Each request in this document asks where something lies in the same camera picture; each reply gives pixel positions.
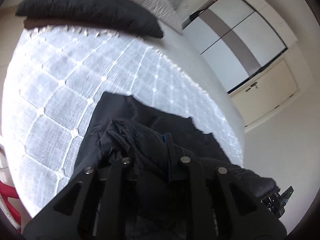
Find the black pillow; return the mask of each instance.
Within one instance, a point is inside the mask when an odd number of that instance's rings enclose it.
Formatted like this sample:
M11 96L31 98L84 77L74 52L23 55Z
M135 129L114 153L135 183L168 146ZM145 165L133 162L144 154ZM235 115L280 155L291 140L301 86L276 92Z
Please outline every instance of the black pillow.
M127 0L23 0L16 15L66 18L137 35L163 37L157 19Z

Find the white quilted mattress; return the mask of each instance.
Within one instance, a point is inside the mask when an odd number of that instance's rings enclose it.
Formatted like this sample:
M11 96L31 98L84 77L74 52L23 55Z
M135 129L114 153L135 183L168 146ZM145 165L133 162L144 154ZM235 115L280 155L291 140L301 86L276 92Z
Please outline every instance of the white quilted mattress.
M131 94L148 106L191 116L198 129L214 134L232 163L242 165L243 138L180 66L136 37L79 31L24 30L8 67L4 146L15 187L32 217L68 183L104 91ZM223 90L216 93L229 100Z

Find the door handle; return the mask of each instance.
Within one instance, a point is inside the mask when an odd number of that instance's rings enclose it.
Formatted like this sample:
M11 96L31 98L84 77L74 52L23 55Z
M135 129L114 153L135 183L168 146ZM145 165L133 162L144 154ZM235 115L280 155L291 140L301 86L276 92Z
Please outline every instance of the door handle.
M248 91L249 91L251 88L253 88L253 87L258 88L257 84L258 84L258 81L252 83L252 84L250 85L250 87L246 90L246 92L248 92Z

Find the cabinet door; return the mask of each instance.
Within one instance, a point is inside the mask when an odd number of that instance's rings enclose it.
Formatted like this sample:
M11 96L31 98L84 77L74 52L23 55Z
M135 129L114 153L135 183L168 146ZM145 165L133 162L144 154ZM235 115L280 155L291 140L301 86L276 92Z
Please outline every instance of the cabinet door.
M209 10L223 20L230 29L254 12L244 0L218 0L209 7Z
M217 41L201 56L209 64L226 91L230 91L249 77L243 65L223 40Z
M233 31L252 52L261 67L286 48L277 33L257 12L237 25Z
M218 34L199 17L183 30L183 35L195 47L199 54L220 39Z
M246 126L281 105L298 90L285 60L255 82L256 86L249 85L232 97Z

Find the red object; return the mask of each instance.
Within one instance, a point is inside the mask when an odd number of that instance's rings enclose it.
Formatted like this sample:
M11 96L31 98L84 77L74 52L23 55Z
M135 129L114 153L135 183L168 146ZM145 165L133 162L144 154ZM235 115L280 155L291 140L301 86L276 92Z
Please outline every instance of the red object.
M10 204L8 198L16 198L19 199L17 191L14 187L6 185L0 181L0 194L4 200L5 205L9 209L11 215L13 216L14 220L21 225L21 216L20 213Z

